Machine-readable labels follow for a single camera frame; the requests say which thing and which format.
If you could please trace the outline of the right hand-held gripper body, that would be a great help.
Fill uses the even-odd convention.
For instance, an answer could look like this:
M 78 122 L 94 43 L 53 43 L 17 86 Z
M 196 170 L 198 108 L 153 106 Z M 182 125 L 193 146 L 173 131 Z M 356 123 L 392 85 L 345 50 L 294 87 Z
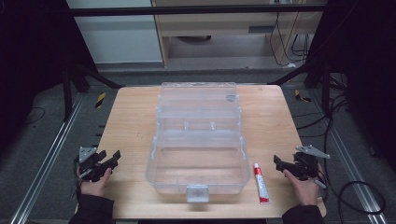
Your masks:
M 293 155 L 297 172 L 294 174 L 300 180 L 318 176 L 318 158 L 329 160 L 331 156 L 312 145 L 297 147 Z

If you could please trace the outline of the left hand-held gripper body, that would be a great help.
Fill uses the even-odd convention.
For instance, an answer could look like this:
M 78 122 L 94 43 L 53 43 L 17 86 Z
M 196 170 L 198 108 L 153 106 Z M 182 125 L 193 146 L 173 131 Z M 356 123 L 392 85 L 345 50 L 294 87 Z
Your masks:
M 79 148 L 78 156 L 75 158 L 78 178 L 96 182 L 104 175 L 105 171 L 102 170 L 102 163 L 98 160 L 100 152 L 97 152 L 96 147 Z

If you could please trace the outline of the person's right hand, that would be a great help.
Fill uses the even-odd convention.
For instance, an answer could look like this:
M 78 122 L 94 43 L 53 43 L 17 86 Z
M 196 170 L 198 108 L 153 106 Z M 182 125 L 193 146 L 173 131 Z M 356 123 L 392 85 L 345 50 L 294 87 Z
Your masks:
M 317 205 L 319 184 L 318 177 L 310 178 L 307 180 L 299 180 L 289 170 L 283 170 L 284 176 L 293 185 L 295 194 L 300 205 Z

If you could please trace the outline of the person's left hand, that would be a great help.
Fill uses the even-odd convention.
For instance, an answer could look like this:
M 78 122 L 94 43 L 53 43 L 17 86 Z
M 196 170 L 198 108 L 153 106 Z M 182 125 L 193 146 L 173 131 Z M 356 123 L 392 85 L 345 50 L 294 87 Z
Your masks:
M 107 168 L 104 175 L 96 182 L 90 182 L 80 179 L 78 181 L 80 192 L 85 195 L 105 197 L 106 183 L 111 177 L 111 174 L 112 174 L 112 169 Z

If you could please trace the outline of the white and red tube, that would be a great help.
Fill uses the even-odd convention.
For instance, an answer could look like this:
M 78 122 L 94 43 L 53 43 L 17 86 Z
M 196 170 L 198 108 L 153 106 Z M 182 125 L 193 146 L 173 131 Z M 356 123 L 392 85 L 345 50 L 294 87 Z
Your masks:
M 255 162 L 253 164 L 253 172 L 256 179 L 256 184 L 258 188 L 259 202 L 260 204 L 266 204 L 270 202 L 270 197 L 267 191 L 267 187 L 265 185 L 265 181 L 262 175 L 262 170 L 260 165 Z

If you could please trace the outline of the black metal stand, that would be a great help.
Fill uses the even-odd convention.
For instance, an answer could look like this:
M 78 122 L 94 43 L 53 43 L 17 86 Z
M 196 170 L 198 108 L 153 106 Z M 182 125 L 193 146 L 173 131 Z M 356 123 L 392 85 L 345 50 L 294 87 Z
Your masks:
M 304 65 L 294 69 L 285 76 L 269 82 L 269 85 L 281 86 L 287 81 L 307 73 L 304 85 L 310 89 L 321 83 L 321 108 L 326 115 L 330 114 L 330 76 L 331 67 L 327 60 L 310 60 Z
M 71 85 L 74 85 L 78 92 L 87 92 L 90 89 L 90 85 L 85 79 L 85 76 L 92 77 L 111 89 L 122 88 L 121 84 L 117 84 L 105 77 L 102 77 L 98 72 L 94 72 L 83 65 L 68 63 L 62 71 L 64 89 L 64 121 L 67 121 L 71 117 L 73 111 Z

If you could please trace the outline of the clear plastic storage box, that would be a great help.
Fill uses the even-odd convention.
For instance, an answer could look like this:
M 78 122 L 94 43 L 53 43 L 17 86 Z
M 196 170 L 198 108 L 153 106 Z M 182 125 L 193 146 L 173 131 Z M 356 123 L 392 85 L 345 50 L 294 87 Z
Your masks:
M 250 179 L 242 110 L 233 82 L 164 82 L 146 179 L 160 194 L 207 203 Z

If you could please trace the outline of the black curtain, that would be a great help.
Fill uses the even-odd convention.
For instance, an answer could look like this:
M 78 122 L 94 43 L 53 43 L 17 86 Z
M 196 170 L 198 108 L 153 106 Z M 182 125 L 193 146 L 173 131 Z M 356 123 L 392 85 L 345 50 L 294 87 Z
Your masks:
M 0 158 L 35 96 L 62 83 L 60 51 L 49 41 L 51 35 L 65 39 L 77 63 L 96 69 L 75 19 L 44 14 L 68 8 L 66 0 L 0 0 Z
M 309 57 L 347 77 L 346 95 L 396 173 L 396 0 L 327 0 Z

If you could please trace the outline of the white cabinet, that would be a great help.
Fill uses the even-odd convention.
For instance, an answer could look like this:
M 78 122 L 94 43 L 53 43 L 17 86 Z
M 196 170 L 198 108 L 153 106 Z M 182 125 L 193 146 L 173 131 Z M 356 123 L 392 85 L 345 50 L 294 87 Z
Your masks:
M 151 7 L 151 0 L 66 0 L 70 8 Z M 161 63 L 152 16 L 75 17 L 97 64 Z

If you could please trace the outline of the light wooden desk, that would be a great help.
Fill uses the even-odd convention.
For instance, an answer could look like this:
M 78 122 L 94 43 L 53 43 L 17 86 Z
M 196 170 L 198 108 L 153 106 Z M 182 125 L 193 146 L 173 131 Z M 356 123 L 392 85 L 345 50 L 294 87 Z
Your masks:
M 155 7 L 325 4 L 327 0 L 151 0 Z M 199 35 L 266 35 L 277 63 L 291 61 L 293 39 L 312 35 L 322 17 L 315 12 L 269 12 L 157 15 L 157 30 L 163 57 L 168 56 L 165 43 L 175 36 Z

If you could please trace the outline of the black horizontal bar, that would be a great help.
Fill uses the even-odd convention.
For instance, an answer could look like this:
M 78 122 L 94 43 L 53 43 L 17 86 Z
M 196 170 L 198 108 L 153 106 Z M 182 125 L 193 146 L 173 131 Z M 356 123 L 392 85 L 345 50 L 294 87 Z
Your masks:
M 269 12 L 311 12 L 325 11 L 326 4 L 285 4 L 285 5 L 227 5 L 227 6 L 176 6 L 176 7 L 113 7 L 113 8 L 73 8 L 66 14 L 74 17 L 93 16 L 143 16 L 143 15 L 188 15 L 188 14 L 228 14 L 228 13 L 269 13 Z

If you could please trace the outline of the aluminium floor rail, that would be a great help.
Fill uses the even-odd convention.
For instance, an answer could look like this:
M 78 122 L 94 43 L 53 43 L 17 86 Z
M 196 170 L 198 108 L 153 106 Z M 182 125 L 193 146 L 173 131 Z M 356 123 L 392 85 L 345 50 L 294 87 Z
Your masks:
M 25 224 L 27 218 L 29 217 L 35 202 L 45 185 L 47 178 L 50 174 L 53 164 L 55 163 L 63 145 L 64 141 L 69 134 L 76 117 L 78 115 L 79 110 L 81 109 L 81 104 L 85 98 L 83 93 L 78 93 L 76 96 L 76 100 L 72 106 L 72 112 L 69 118 L 62 123 L 62 126 L 57 133 L 56 137 L 54 138 L 49 151 L 42 161 L 41 166 L 39 167 L 38 171 L 36 172 L 35 178 L 30 185 L 29 189 L 25 193 L 20 205 L 16 209 L 15 213 L 13 214 L 9 224 Z
M 346 206 L 357 213 L 363 213 L 366 215 L 372 224 L 389 224 L 385 215 L 383 214 L 383 210 L 386 208 L 386 202 L 384 201 L 382 194 L 380 192 L 377 193 L 384 201 L 382 204 L 379 204 L 373 194 L 375 187 L 365 181 L 357 164 L 347 152 L 347 148 L 344 142 L 341 140 L 339 132 L 337 132 L 335 126 L 332 124 L 332 111 L 330 110 L 330 114 L 326 115 L 321 108 L 321 102 L 319 101 L 318 93 L 316 91 L 309 91 L 309 94 L 312 96 L 312 100 L 318 109 L 318 112 L 324 117 L 323 123 L 326 126 L 326 130 L 324 134 L 323 150 L 326 151 L 328 149 L 328 140 L 331 140 L 335 153 L 337 154 L 337 157 L 342 163 L 346 171 L 346 175 L 348 176 L 348 181 L 345 183 L 345 185 L 341 187 L 339 191 L 334 191 L 331 179 L 328 177 L 328 173 L 325 174 L 327 183 L 337 199 L 337 209 L 340 222 L 344 222 L 342 208 L 343 206 Z M 347 204 L 347 202 L 343 199 L 343 194 L 348 188 L 353 188 L 355 190 L 355 193 L 361 202 L 361 210 L 359 210 L 358 206 L 356 205 L 351 206 Z

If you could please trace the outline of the yellow handled tool left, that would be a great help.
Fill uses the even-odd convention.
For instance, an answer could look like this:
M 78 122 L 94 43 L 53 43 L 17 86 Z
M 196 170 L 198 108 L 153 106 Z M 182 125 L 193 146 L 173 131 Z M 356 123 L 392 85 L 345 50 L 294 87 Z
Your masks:
M 102 105 L 102 103 L 103 103 L 105 97 L 106 97 L 106 93 L 105 93 L 105 92 L 101 92 L 101 93 L 99 94 L 98 98 L 97 98 L 97 101 L 96 101 L 94 107 L 95 107 L 95 108 L 101 107 L 101 105 Z

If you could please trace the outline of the yellow handled tool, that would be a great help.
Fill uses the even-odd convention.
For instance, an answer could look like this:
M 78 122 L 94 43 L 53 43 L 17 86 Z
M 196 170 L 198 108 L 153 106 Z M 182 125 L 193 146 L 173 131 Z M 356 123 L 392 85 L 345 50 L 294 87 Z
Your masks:
M 101 107 L 101 105 L 102 105 L 102 103 L 103 103 L 105 97 L 106 97 L 106 93 L 105 93 L 105 92 L 101 92 L 101 93 L 99 94 L 98 98 L 97 98 L 97 101 L 96 101 L 94 107 L 95 107 L 95 108 Z
M 294 98 L 297 99 L 297 100 L 299 100 L 299 101 L 306 102 L 306 103 L 312 102 L 311 98 L 309 98 L 309 97 L 303 97 L 303 96 L 300 94 L 300 91 L 299 91 L 299 90 L 294 90 Z

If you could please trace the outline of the yellow handled tool right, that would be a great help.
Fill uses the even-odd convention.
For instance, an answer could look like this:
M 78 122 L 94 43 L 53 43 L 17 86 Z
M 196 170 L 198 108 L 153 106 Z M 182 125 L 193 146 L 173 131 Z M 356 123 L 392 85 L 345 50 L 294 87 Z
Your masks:
M 294 90 L 294 98 L 297 99 L 297 100 L 299 100 L 299 101 L 306 102 L 306 103 L 312 102 L 311 98 L 309 98 L 309 97 L 303 97 L 303 96 L 300 94 L 300 91 L 299 91 L 299 90 Z

